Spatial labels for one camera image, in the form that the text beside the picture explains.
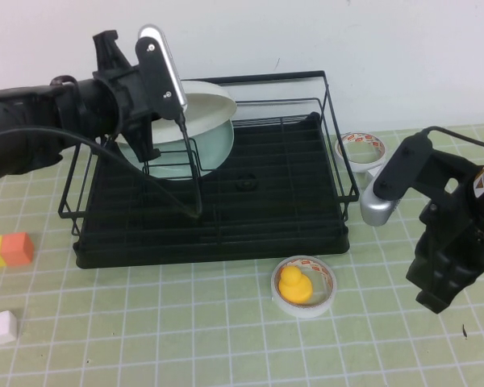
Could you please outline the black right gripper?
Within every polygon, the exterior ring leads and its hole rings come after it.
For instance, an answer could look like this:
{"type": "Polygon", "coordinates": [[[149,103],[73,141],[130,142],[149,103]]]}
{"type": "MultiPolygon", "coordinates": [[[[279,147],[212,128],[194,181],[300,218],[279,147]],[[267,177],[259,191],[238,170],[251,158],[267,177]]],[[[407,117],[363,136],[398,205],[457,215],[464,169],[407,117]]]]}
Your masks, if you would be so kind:
{"type": "Polygon", "coordinates": [[[439,314],[484,273],[484,165],[432,150],[417,190],[430,202],[406,279],[419,288],[415,300],[439,314]]]}

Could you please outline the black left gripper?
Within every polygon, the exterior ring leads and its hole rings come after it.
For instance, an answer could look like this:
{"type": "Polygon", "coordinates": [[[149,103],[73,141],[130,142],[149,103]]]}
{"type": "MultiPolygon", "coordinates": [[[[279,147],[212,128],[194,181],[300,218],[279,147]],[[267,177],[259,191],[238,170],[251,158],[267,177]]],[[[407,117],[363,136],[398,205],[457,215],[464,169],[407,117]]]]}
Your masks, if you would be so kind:
{"type": "Polygon", "coordinates": [[[161,156],[152,143],[152,121],[161,117],[161,72],[150,64],[131,65],[118,47],[116,30],[93,36],[97,71],[94,80],[105,90],[112,117],[102,133],[122,135],[139,162],[161,156]]]}

